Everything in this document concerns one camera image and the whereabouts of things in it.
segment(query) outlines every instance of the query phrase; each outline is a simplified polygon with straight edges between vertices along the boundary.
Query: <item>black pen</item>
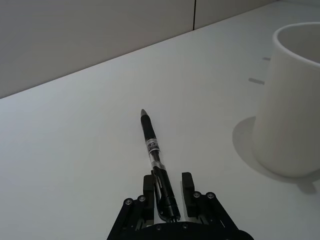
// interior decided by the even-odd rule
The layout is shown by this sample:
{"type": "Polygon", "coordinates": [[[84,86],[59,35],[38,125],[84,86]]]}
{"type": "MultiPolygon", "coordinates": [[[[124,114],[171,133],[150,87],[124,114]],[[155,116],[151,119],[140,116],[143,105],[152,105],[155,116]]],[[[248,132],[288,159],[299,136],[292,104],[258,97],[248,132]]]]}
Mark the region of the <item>black pen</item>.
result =
{"type": "Polygon", "coordinates": [[[141,125],[146,148],[151,161],[154,176],[154,192],[158,214],[167,223],[180,220],[180,212],[172,190],[165,165],[161,162],[161,152],[151,124],[150,117],[144,109],[141,110],[141,125]]]}

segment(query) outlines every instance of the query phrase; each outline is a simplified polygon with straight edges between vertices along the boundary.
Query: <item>pen label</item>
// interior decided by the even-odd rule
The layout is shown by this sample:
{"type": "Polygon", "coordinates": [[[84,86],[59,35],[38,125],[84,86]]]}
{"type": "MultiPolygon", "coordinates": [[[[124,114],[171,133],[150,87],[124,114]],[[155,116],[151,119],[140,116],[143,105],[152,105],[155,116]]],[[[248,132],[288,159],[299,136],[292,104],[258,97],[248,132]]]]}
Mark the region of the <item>pen label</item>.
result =
{"type": "Polygon", "coordinates": [[[148,141],[145,142],[146,149],[148,150],[148,154],[150,154],[154,150],[160,151],[158,141],[156,138],[151,138],[148,141]]]}

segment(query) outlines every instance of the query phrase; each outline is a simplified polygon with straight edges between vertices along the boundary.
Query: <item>screw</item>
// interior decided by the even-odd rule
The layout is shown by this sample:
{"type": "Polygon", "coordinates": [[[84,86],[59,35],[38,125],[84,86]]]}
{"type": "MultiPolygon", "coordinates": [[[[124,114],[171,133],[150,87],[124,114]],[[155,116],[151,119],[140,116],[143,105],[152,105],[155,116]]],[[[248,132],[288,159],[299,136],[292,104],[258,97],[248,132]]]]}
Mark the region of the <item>screw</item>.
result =
{"type": "Polygon", "coordinates": [[[130,204],[132,204],[132,199],[131,199],[131,198],[127,198],[127,199],[124,201],[124,203],[125,203],[126,205],[130,205],[130,204]]]}
{"type": "Polygon", "coordinates": [[[144,202],[146,200],[146,197],[145,196],[140,196],[138,199],[139,199],[140,202],[144,202]]]}
{"type": "Polygon", "coordinates": [[[199,198],[200,197],[200,192],[198,192],[198,191],[195,191],[194,192],[194,194],[193,194],[193,196],[195,197],[195,198],[199,198]]]}
{"type": "Polygon", "coordinates": [[[215,194],[213,192],[208,192],[206,194],[206,196],[209,198],[209,199],[213,199],[215,197],[215,194]]]}

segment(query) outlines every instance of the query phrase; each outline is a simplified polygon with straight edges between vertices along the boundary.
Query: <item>pen tip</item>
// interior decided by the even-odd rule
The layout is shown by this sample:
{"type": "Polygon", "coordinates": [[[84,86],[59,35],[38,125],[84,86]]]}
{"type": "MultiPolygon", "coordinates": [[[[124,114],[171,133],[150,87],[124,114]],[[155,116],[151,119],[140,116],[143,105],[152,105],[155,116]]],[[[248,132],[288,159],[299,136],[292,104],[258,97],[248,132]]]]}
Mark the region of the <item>pen tip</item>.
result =
{"type": "Polygon", "coordinates": [[[141,117],[144,115],[148,115],[147,112],[144,109],[141,109],[141,117]]]}

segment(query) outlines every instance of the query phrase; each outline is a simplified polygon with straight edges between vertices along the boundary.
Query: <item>gray marking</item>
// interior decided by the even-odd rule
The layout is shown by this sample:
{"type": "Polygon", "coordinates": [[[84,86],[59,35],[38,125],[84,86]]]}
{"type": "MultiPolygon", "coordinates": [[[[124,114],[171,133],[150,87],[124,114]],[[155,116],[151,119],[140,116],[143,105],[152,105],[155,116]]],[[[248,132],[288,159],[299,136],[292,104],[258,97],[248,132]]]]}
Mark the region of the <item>gray marking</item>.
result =
{"type": "Polygon", "coordinates": [[[258,80],[258,79],[252,78],[252,77],[250,77],[248,80],[249,80],[249,82],[252,82],[252,83],[255,83],[255,84],[265,85],[264,81],[261,81],[261,80],[258,80]]]}

